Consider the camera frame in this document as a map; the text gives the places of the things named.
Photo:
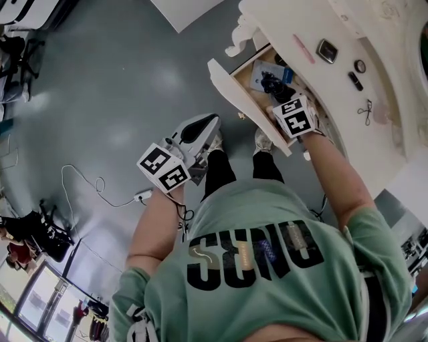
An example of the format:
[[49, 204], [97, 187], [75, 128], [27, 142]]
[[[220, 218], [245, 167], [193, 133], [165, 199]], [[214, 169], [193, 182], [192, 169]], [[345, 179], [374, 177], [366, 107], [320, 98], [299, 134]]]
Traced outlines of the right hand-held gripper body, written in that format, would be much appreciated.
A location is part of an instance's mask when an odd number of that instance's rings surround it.
[[297, 138], [316, 129], [318, 112], [314, 103], [305, 95], [274, 107], [273, 114], [289, 138]]

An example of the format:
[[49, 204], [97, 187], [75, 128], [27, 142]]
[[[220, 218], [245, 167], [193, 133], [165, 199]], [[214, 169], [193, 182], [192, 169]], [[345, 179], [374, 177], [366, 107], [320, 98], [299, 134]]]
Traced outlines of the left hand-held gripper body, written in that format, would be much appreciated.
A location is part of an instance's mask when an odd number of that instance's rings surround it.
[[151, 144], [136, 165], [166, 194], [188, 181], [200, 184], [207, 173], [209, 146], [204, 145], [201, 151], [185, 151], [183, 138], [172, 135]]

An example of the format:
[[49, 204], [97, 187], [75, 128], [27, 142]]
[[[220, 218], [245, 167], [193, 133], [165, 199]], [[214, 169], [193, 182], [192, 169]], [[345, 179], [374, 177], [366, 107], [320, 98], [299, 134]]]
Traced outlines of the black object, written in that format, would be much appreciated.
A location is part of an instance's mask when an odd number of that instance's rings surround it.
[[296, 94], [296, 90], [288, 87], [282, 82], [281, 79], [277, 78], [274, 74], [263, 71], [261, 73], [262, 79], [260, 81], [261, 86], [265, 93], [272, 95], [277, 102], [284, 104], [292, 99], [292, 96]]

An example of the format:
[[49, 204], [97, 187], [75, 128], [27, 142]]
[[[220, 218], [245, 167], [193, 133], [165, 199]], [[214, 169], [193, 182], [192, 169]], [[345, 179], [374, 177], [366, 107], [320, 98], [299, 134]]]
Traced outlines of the cream wooden large drawer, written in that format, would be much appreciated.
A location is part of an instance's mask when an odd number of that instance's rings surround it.
[[[297, 142], [297, 139], [287, 137], [276, 120], [273, 119], [273, 115], [268, 113], [268, 107], [276, 106], [273, 96], [250, 87], [254, 62], [260, 60], [274, 63], [276, 54], [275, 47], [269, 43], [231, 72], [227, 72], [215, 59], [209, 60], [207, 66], [211, 81], [217, 91], [237, 108], [240, 116], [249, 118], [260, 127], [275, 147], [288, 157], [292, 155], [290, 146]], [[293, 60], [290, 64], [290, 68], [294, 71], [291, 86], [299, 89], [301, 93], [309, 95], [317, 110], [320, 130], [340, 148], [342, 146], [340, 135], [330, 117], [329, 109], [320, 97], [320, 67], [318, 62], [312, 64], [305, 57], [300, 61]]]

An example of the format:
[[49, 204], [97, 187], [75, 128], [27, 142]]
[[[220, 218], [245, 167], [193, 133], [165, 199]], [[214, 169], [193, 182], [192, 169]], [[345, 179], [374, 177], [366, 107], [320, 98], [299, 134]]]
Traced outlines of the person's right forearm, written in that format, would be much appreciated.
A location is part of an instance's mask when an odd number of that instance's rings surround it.
[[327, 137], [310, 132], [302, 136], [302, 141], [340, 230], [361, 208], [375, 207], [356, 170]]

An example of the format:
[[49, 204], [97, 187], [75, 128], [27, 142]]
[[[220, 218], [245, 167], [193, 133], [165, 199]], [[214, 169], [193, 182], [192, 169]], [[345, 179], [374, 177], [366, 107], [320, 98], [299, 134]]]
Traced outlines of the person's left forearm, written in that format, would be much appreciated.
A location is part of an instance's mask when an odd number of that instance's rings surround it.
[[162, 261], [172, 252], [179, 214], [176, 203], [183, 203], [184, 187], [169, 195], [158, 188], [152, 193], [138, 221], [126, 258], [126, 268], [139, 268], [153, 275]]

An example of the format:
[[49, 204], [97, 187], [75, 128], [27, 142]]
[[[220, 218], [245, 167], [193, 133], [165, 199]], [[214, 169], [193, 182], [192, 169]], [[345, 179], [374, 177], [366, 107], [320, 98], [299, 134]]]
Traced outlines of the cream ornate dressing table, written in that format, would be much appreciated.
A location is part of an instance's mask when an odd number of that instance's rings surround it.
[[[382, 90], [392, 96], [394, 122], [401, 129], [407, 158], [428, 142], [428, 77], [421, 57], [421, 35], [428, 24], [428, 0], [241, 0], [228, 56], [261, 36], [292, 62], [305, 55], [295, 33], [339, 88], [338, 70], [358, 49], [374, 64]], [[321, 39], [338, 49], [333, 64], [317, 54]]]

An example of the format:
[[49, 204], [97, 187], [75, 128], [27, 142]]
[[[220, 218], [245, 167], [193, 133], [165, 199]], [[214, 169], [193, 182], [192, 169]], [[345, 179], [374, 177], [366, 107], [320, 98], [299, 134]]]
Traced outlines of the person's left shoe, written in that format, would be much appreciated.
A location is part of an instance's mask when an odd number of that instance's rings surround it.
[[216, 150], [223, 152], [223, 137], [221, 135], [221, 132], [216, 134], [216, 136], [214, 137], [207, 153], [210, 154]]

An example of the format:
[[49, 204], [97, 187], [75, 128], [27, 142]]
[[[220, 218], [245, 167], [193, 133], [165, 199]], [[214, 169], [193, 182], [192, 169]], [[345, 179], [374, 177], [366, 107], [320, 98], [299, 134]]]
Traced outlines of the person's shoe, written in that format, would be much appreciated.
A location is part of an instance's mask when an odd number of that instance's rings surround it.
[[223, 137], [221, 135], [221, 132], [216, 134], [216, 136], [214, 137], [207, 153], [210, 154], [216, 150], [223, 152]]
[[253, 155], [259, 152], [272, 153], [273, 142], [267, 137], [261, 128], [255, 131], [255, 151]]

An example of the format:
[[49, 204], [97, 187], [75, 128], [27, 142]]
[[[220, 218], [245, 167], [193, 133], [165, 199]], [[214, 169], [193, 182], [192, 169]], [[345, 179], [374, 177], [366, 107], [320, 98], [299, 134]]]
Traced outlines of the person's black trousers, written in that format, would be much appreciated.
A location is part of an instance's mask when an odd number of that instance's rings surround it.
[[[253, 155], [253, 178], [277, 180], [284, 183], [281, 172], [274, 162], [274, 157], [265, 151]], [[221, 187], [235, 182], [237, 178], [229, 163], [227, 154], [222, 150], [214, 150], [208, 156], [208, 171], [205, 177], [205, 193], [201, 202]]]

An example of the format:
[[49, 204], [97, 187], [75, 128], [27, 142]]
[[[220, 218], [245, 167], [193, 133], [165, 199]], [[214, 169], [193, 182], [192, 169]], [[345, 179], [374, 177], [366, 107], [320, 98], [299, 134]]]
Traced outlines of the person's right shoe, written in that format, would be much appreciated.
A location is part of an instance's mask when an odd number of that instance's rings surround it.
[[259, 152], [272, 153], [273, 142], [267, 137], [261, 128], [255, 131], [255, 151], [253, 155]]

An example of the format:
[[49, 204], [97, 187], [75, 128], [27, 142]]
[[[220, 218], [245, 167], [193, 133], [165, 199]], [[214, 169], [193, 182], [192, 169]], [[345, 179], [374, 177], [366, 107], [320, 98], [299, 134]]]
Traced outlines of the blue and white package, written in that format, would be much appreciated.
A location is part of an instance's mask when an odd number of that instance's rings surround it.
[[284, 67], [282, 65], [257, 59], [253, 63], [253, 69], [249, 83], [250, 88], [260, 92], [265, 91], [265, 88], [262, 85], [264, 73], [271, 74], [272, 78], [280, 79], [281, 82], [287, 86], [292, 84], [294, 78], [294, 72], [289, 67]]

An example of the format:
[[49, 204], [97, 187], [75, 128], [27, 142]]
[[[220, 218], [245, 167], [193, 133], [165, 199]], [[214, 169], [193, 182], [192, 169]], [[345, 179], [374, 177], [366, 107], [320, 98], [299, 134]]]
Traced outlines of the black lipstick tube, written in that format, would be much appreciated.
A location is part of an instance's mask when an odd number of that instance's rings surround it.
[[356, 74], [353, 71], [350, 71], [350, 72], [348, 72], [348, 77], [351, 80], [351, 82], [354, 84], [355, 88], [359, 92], [362, 92], [364, 87], [361, 84], [360, 80], [357, 78]]

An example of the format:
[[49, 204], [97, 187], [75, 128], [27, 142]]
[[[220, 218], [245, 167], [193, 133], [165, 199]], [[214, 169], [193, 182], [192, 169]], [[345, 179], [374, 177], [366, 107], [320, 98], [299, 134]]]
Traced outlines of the black eyelash curler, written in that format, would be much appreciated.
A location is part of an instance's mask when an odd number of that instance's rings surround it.
[[365, 115], [365, 126], [370, 126], [370, 114], [372, 113], [372, 101], [370, 99], [366, 100], [366, 106], [364, 108], [357, 109], [358, 115]]

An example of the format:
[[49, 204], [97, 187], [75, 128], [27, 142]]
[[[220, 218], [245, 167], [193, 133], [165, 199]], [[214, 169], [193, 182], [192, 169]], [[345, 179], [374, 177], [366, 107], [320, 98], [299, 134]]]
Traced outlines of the pink pen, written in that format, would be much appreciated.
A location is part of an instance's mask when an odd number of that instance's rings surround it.
[[315, 64], [316, 61], [313, 58], [312, 54], [309, 52], [309, 50], [306, 48], [306, 46], [303, 44], [303, 42], [300, 40], [300, 38], [294, 33], [293, 34], [294, 41], [296, 42], [297, 46], [300, 48], [302, 53], [305, 55], [306, 59], [311, 63]]

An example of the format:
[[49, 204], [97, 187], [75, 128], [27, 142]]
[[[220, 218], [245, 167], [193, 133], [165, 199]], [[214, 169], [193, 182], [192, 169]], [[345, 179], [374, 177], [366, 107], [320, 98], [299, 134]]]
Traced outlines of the black makeup compact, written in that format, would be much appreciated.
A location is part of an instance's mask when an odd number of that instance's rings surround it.
[[327, 39], [321, 39], [316, 54], [326, 63], [333, 64], [338, 57], [338, 49]]

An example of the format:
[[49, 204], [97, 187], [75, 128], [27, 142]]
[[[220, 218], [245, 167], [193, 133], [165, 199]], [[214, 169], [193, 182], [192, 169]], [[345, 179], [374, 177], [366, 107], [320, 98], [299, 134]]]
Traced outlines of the white desk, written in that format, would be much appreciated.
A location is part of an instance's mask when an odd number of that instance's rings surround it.
[[224, 0], [151, 0], [177, 33]]

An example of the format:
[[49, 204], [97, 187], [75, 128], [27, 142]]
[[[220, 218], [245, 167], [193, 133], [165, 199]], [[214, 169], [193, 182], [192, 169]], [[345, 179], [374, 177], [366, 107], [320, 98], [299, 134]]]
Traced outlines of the black chair base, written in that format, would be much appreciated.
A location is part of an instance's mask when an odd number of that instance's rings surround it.
[[36, 237], [33, 237], [34, 242], [40, 248], [40, 251], [47, 254], [55, 262], [62, 262], [71, 246], [75, 242], [71, 236], [71, 228], [62, 228], [54, 222], [54, 214], [57, 206], [53, 205], [50, 211], [45, 208], [45, 200], [39, 201], [39, 211], [37, 219], [39, 220], [39, 231]]

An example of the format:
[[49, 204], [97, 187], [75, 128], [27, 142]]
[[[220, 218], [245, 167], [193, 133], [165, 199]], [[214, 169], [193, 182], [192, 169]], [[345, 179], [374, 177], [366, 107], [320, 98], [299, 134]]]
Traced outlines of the person's green t-shirt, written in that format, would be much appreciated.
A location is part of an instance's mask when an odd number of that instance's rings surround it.
[[204, 200], [191, 237], [153, 275], [131, 268], [110, 302], [110, 340], [241, 342], [269, 325], [328, 341], [383, 342], [411, 306], [411, 278], [382, 214], [344, 230], [275, 180], [238, 180]]

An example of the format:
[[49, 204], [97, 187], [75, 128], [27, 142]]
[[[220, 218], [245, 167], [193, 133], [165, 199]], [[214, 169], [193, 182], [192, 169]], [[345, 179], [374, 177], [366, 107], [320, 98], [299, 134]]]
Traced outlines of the black office chair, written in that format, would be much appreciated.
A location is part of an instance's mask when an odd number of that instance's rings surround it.
[[39, 73], [30, 66], [29, 60], [44, 45], [45, 41], [36, 38], [30, 38], [28, 41], [20, 36], [4, 35], [0, 38], [0, 51], [9, 58], [9, 68], [0, 71], [0, 80], [6, 78], [0, 104], [29, 101], [31, 79], [25, 80], [25, 74], [29, 73], [34, 79], [39, 77]]

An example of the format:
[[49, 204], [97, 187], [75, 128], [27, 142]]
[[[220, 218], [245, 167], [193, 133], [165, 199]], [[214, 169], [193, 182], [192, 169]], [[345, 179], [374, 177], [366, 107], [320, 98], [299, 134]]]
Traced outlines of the black framed window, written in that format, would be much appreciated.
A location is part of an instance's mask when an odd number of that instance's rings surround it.
[[110, 342], [108, 308], [46, 262], [0, 263], [0, 341]]

